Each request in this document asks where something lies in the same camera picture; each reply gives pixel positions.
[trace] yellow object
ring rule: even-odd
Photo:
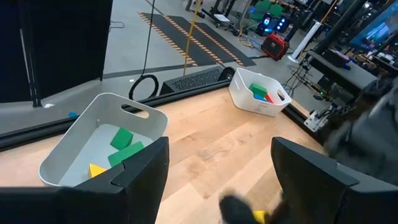
[[[189,43],[191,42],[191,36],[192,36],[192,31],[193,31],[193,26],[195,25],[197,16],[198,16],[198,11],[201,6],[201,0],[197,1],[197,6],[195,7],[195,12],[193,12],[193,19],[191,22],[191,28],[189,29],[189,34],[188,34],[188,39],[187,39],[187,48],[185,49],[185,59],[184,59],[184,72],[182,75],[185,75],[185,72],[187,71],[187,62],[188,62],[188,53],[189,53]]]
[[[257,222],[261,224],[266,224],[266,219],[264,218],[265,211],[257,210],[253,212],[253,215]]]
[[[90,178],[100,175],[106,171],[106,169],[99,167],[97,165],[94,165],[94,164],[90,164],[89,167],[90,167],[90,171],[89,171]]]

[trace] monitor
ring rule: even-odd
[[[391,4],[351,40],[351,45],[375,50],[398,29],[398,2]]]

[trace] wire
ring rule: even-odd
[[[331,10],[335,7],[335,4],[338,2],[338,0],[335,0],[333,2],[333,4],[330,6],[328,12],[325,14],[325,16],[323,16],[323,18],[321,19],[321,23],[323,24],[323,21],[325,21],[325,19],[329,16],[329,13],[331,12]]]
[[[125,26],[124,22],[121,22],[121,21],[111,21],[111,24],[112,24],[112,22],[114,24],[122,24],[122,26],[109,26],[109,32],[111,32],[111,29],[123,29]]]
[[[191,42],[191,36],[192,36],[192,32],[193,32],[193,27],[195,26],[195,22],[196,22],[196,19],[198,17],[198,11],[199,11],[199,8],[200,8],[200,4],[201,4],[201,0],[198,0],[197,5],[195,7],[195,12],[193,13],[193,19],[192,19],[192,22],[191,22],[191,28],[189,28],[189,34],[188,34],[188,39],[187,39],[187,48],[185,49],[184,72],[182,73],[182,76],[185,76],[185,72],[187,71],[189,43]]]
[[[156,94],[157,94],[157,91],[159,90],[159,81],[156,78],[156,76],[155,75],[151,75],[151,74],[144,75],[145,74],[145,69],[146,69],[146,66],[147,66],[149,41],[150,41],[150,31],[152,30],[152,22],[153,22],[153,19],[154,19],[154,9],[155,9],[155,0],[153,0],[153,2],[152,2],[152,10],[150,12],[150,22],[149,22],[149,31],[148,31],[148,39],[147,39],[147,48],[146,48],[146,52],[145,52],[144,68],[142,69],[142,73],[141,73],[140,77],[137,79],[137,81],[134,82],[134,84],[130,88],[130,91],[129,91],[129,99],[130,100],[134,100],[133,97],[132,97],[132,94],[133,94],[134,90],[136,89],[138,84],[140,82],[142,82],[143,80],[145,80],[146,78],[152,79],[154,81],[154,83],[155,83],[154,91],[149,96],[149,98],[155,97]]]
[[[242,44],[243,46],[253,48],[254,46],[253,46],[252,44],[248,44],[247,39],[245,39],[245,37],[242,36],[242,34],[243,34],[243,29],[244,29],[243,22],[244,22],[244,18],[246,17],[246,13],[247,13],[247,11],[248,11],[248,8],[249,8],[249,6],[250,6],[250,2],[251,2],[251,0],[248,0],[248,3],[246,3],[246,5],[244,6],[244,9],[243,9],[243,13],[242,13],[242,16],[241,16],[241,22],[240,22],[240,24],[239,24],[238,41],[239,41],[239,43]]]

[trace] table surface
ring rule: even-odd
[[[353,62],[349,63],[351,70],[347,70],[344,68],[338,68],[334,66],[332,63],[324,59],[321,55],[315,53],[314,51],[308,51],[308,54],[312,56],[315,60],[318,60],[320,63],[324,64],[328,68],[332,69],[336,74],[343,77],[345,80],[349,81],[350,83],[354,84],[360,90],[365,88],[369,83],[376,80],[377,77],[366,71],[365,69],[361,68],[359,65],[356,65]]]
[[[158,109],[169,117],[165,135],[170,169],[157,223],[218,223],[218,199],[227,189],[245,196],[254,209],[272,210],[280,199],[270,155],[272,137],[322,151],[282,113],[272,118],[237,109],[227,88]],[[60,138],[0,153],[0,185],[44,186],[39,165]]]

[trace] black cable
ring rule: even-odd
[[[152,21],[154,19],[154,9],[155,9],[155,0],[153,0],[152,2],[152,10],[150,12],[150,22],[149,22],[149,32],[148,32],[148,41],[147,41],[147,49],[145,52],[145,60],[144,60],[144,68],[142,69],[142,73],[140,75],[140,77],[137,79],[137,81],[134,82],[134,84],[132,85],[132,87],[130,88],[129,91],[129,99],[130,100],[134,100],[132,97],[132,94],[134,92],[134,90],[136,89],[136,87],[138,86],[138,84],[140,82],[142,82],[143,80],[145,80],[146,78],[150,78],[153,79],[154,83],[155,83],[155,88],[154,91],[152,92],[152,94],[149,96],[149,98],[155,97],[157,94],[157,91],[159,90],[159,81],[156,78],[155,75],[152,74],[148,74],[148,75],[144,75],[145,73],[145,69],[147,66],[147,59],[148,59],[148,50],[149,50],[149,41],[150,41],[150,31],[152,30]]]

